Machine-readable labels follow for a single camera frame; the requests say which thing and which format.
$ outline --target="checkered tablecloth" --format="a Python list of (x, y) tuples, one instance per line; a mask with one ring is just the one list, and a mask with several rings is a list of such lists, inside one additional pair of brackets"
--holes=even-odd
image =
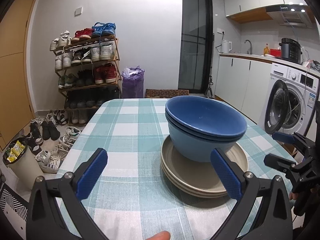
[[(228, 197), (202, 199), (186, 194), (160, 168), (161, 144), (169, 134), (164, 115), (166, 99), (114, 99), (99, 108), (68, 153), (57, 177), (75, 171), (98, 147), (108, 152), (108, 164), (82, 204), (110, 240), (146, 239), (167, 230), (172, 239), (209, 239), (236, 201)], [(264, 156), (292, 157), (256, 124), (239, 141), (247, 152), (249, 171), (260, 178), (284, 174), (266, 167)], [(284, 178), (288, 192), (291, 183)], [(64, 204), (61, 213), (78, 235)], [(256, 201), (241, 234), (246, 233), (259, 207)]]

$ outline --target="black appliance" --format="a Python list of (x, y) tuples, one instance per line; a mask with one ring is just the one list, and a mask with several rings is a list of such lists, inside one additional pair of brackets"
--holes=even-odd
[(301, 64), (301, 46), (297, 41), (283, 38), (279, 45), (281, 46), (281, 59)]

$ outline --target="bowl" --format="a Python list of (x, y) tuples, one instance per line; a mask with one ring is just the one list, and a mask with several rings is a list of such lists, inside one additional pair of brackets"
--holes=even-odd
[(242, 114), (213, 99), (174, 97), (167, 101), (165, 109), (181, 125), (209, 136), (232, 139), (243, 136), (247, 130)]
[(171, 121), (175, 126), (177, 126), (179, 129), (183, 130), (184, 132), (190, 134), (190, 135), (194, 135), (196, 137), (202, 138), (202, 139), (207, 139), (210, 141), (219, 141), (219, 142), (233, 142), (233, 141), (237, 141), (240, 140), (242, 138), (242, 136), (239, 137), (235, 137), (235, 138), (226, 138), (226, 137), (215, 137), (215, 136), (210, 136), (210, 135), (206, 135), (204, 133), (198, 133), (196, 131), (193, 131), (185, 126), (183, 126), (182, 124), (178, 123), (176, 120), (174, 120), (168, 113), (167, 111), (165, 111), (165, 117), (167, 119), (167, 121)]
[(236, 143), (211, 141), (188, 134), (168, 120), (168, 127), (174, 147), (186, 158), (196, 162), (210, 162), (213, 149), (220, 148), (227, 152)]

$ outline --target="purple trash bag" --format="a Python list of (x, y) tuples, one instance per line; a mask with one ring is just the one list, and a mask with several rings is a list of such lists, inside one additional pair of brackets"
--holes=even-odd
[(143, 98), (144, 69), (140, 66), (136, 68), (125, 68), (121, 74), (122, 98)]

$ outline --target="screw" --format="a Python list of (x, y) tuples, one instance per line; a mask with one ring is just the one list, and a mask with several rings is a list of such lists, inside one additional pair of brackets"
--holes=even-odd
[(282, 178), (279, 175), (276, 175), (276, 181), (282, 181)]
[(43, 179), (44, 178), (42, 176), (39, 176), (39, 177), (36, 178), (36, 182), (41, 182), (41, 181), (43, 181)]
[(253, 178), (253, 173), (251, 171), (247, 171), (245, 173), (245, 176), (248, 178), (248, 179), (252, 179)]
[(71, 179), (72, 178), (73, 173), (72, 172), (67, 172), (66, 174), (64, 174), (64, 177), (66, 179)]

